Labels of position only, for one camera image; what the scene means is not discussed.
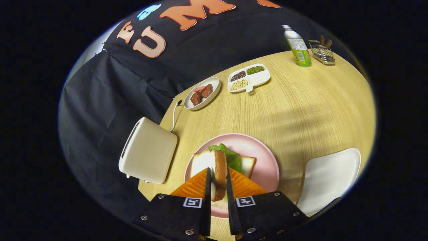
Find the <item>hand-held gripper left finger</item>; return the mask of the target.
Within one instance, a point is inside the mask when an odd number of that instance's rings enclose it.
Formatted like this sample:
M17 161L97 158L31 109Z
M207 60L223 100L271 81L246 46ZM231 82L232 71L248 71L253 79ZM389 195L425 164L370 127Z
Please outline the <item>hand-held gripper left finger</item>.
M159 193L132 223L158 240L205 241L211 231L211 169L201 173L201 198Z

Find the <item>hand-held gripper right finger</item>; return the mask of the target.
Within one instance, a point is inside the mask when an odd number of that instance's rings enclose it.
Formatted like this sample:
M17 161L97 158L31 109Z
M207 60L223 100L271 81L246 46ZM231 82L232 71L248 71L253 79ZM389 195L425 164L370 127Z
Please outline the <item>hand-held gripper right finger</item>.
M227 173L230 233L237 241L278 241L309 223L281 191L235 198L231 170Z

